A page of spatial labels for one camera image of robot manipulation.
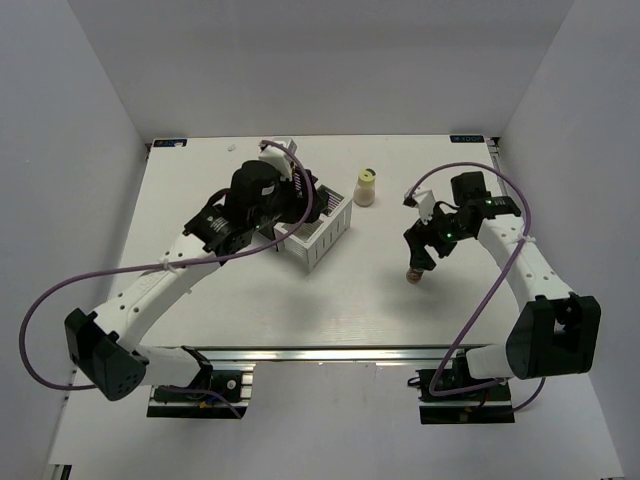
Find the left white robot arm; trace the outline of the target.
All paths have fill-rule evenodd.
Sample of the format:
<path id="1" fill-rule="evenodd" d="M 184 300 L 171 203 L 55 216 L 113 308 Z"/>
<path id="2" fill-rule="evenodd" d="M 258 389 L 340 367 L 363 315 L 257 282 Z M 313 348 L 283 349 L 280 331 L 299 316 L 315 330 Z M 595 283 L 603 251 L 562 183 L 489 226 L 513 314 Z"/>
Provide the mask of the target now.
<path id="1" fill-rule="evenodd" d="M 64 321 L 70 358 L 108 400 L 140 385 L 179 388 L 199 399 L 211 387 L 212 367 L 193 347 L 146 347 L 151 327 L 201 280 L 230 260 L 247 255 L 254 235 L 277 223 L 293 227 L 315 222 L 329 196 L 306 169 L 285 161 L 249 160 L 228 188 L 214 193 L 183 227 L 160 264 L 111 300 Z"/>

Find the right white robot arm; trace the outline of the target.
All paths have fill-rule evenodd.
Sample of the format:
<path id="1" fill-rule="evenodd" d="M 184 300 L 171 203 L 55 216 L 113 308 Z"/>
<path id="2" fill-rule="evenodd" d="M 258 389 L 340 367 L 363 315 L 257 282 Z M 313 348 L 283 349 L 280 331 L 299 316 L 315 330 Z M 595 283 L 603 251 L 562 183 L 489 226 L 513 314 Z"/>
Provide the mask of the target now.
<path id="1" fill-rule="evenodd" d="M 406 206 L 418 220 L 404 233 L 409 246 L 409 272 L 421 276 L 435 268 L 430 256 L 449 256 L 457 244 L 474 239 L 500 268 L 519 308 L 506 340 L 467 350 L 451 374 L 453 390 L 472 399 L 488 380 L 534 379 L 590 371 L 595 354 L 601 307 L 592 296 L 577 294 L 554 271 L 529 235 L 523 203 L 495 196 L 480 171 L 451 180 L 453 205 L 442 209 L 432 191 L 411 188 Z"/>

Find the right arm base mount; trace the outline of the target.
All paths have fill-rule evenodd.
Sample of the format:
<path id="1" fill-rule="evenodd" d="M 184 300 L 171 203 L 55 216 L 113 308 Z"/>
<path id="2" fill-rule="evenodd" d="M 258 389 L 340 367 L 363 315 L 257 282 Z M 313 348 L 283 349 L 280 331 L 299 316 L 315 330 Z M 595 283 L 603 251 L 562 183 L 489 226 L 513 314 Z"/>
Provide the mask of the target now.
<path id="1" fill-rule="evenodd" d="M 422 425 L 489 425 L 512 424 L 511 391 L 506 384 L 470 393 L 436 397 L 429 393 L 435 369 L 417 370 L 406 385 L 418 393 Z"/>

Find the white bottle yellow cap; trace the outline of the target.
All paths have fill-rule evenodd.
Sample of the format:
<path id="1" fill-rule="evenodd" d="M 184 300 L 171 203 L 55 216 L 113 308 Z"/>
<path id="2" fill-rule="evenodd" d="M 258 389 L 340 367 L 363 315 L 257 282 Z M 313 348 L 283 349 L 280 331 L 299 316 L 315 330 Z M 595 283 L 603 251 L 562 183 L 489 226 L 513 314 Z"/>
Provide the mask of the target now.
<path id="1" fill-rule="evenodd" d="M 375 201 L 376 172 L 365 168 L 358 174 L 353 193 L 353 201 L 360 207 L 369 207 Z"/>

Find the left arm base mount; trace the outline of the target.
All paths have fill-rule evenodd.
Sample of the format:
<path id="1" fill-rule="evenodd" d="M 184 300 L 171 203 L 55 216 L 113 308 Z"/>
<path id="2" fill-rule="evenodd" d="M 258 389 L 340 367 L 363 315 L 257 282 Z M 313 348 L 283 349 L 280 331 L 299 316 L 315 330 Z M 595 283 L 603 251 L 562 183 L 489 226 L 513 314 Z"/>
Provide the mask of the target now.
<path id="1" fill-rule="evenodd" d="M 254 363 L 213 360 L 189 349 L 199 370 L 185 386 L 153 385 L 148 418 L 241 420 L 252 397 Z"/>

